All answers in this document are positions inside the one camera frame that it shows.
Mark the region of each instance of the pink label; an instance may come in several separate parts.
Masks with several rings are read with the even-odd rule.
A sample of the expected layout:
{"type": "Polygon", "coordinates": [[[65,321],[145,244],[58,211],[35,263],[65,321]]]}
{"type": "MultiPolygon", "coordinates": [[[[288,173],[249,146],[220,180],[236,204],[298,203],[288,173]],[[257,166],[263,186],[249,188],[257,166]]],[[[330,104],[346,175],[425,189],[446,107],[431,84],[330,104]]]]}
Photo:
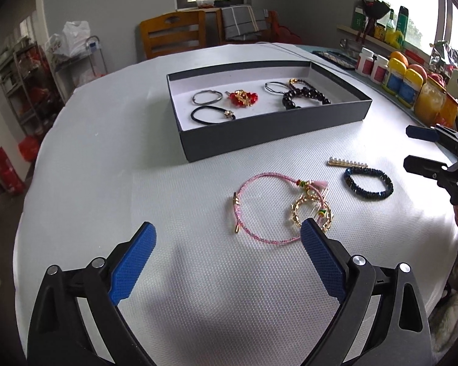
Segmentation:
{"type": "Polygon", "coordinates": [[[383,78],[385,77],[385,73],[387,73],[387,69],[384,67],[377,67],[375,77],[373,79],[378,82],[382,82],[383,78]]]}
{"type": "Polygon", "coordinates": [[[370,75],[373,70],[373,61],[372,60],[365,60],[365,64],[363,65],[363,74],[370,75]]]}

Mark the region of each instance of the textured table surface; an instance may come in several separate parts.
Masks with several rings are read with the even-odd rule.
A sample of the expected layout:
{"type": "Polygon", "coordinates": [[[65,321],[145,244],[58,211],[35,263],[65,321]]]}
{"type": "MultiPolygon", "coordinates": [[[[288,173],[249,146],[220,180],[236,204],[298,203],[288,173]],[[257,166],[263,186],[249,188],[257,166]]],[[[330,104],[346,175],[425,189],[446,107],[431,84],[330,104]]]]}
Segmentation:
{"type": "MultiPolygon", "coordinates": [[[[375,265],[409,263],[432,311],[456,256],[458,229],[447,193],[406,173],[402,163],[409,154],[448,160],[435,144],[408,139],[411,118],[367,85],[335,71],[373,99],[362,122],[192,164],[184,159],[168,73],[299,59],[269,44],[208,48],[127,67],[74,93],[40,149],[16,237],[16,312],[24,348],[46,268],[83,268],[150,221],[157,246],[119,309],[159,366],[300,365],[338,303],[327,296],[300,243],[270,246],[233,233],[233,192],[268,171],[328,181],[335,214],[328,236],[375,265]],[[326,166],[330,156],[383,170],[394,194],[378,202],[358,199],[343,185],[343,169],[326,166]]],[[[357,182],[380,188],[376,179],[357,182]]],[[[294,234],[289,205],[296,194],[277,179],[254,183],[243,196],[253,231],[269,238],[294,234]]],[[[82,311],[85,305],[80,301],[82,311]]],[[[98,353],[110,359],[91,314],[83,315],[98,353]]],[[[373,315],[370,307],[348,358],[359,354],[373,315]]]]}

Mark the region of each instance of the screw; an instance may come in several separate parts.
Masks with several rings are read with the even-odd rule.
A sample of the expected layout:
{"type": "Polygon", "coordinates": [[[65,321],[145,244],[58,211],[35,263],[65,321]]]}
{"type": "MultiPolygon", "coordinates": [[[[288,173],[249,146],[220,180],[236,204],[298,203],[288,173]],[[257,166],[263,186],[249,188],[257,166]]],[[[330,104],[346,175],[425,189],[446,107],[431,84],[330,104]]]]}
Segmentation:
{"type": "Polygon", "coordinates": [[[105,265],[105,260],[102,259],[101,257],[95,259],[92,261],[92,267],[93,268],[101,268],[105,265]]]}
{"type": "Polygon", "coordinates": [[[406,263],[402,263],[399,268],[403,271],[403,272],[411,272],[411,267],[409,264],[406,264],[406,263]]]}
{"type": "Polygon", "coordinates": [[[52,265],[52,266],[49,266],[48,269],[46,270],[46,273],[47,275],[54,275],[55,273],[57,273],[57,265],[52,265]]]}
{"type": "Polygon", "coordinates": [[[354,256],[353,263],[355,263],[356,265],[365,265],[366,260],[363,256],[354,256]]]}

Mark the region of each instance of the striped towel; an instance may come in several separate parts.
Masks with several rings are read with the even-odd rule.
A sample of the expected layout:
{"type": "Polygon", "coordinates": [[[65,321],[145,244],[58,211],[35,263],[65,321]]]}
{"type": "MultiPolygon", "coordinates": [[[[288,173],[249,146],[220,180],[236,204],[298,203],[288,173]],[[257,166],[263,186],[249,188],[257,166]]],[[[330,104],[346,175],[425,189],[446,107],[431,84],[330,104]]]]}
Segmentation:
{"type": "Polygon", "coordinates": [[[235,5],[221,8],[226,40],[257,40],[263,30],[269,28],[266,9],[253,9],[251,5],[235,5]]]}

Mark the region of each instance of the tree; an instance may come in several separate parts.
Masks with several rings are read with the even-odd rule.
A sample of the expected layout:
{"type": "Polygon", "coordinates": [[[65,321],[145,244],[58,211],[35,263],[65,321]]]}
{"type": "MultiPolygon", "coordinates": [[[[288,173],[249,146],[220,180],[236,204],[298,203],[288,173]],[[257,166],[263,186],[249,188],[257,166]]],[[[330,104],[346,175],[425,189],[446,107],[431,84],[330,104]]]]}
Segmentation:
{"type": "MultiPolygon", "coordinates": [[[[379,1],[383,1],[388,6],[391,6],[391,4],[387,0],[379,0],[379,1]]],[[[378,21],[378,23],[381,23],[382,25],[386,26],[389,17],[390,17],[390,13],[386,14],[382,19],[378,21]]],[[[394,11],[394,23],[396,26],[397,26],[397,20],[398,20],[398,12],[394,11]]],[[[409,24],[407,26],[407,34],[405,36],[405,39],[407,42],[410,42],[412,45],[416,47],[421,46],[423,34],[419,31],[419,29],[416,27],[414,21],[411,18],[409,18],[409,24]]]]}

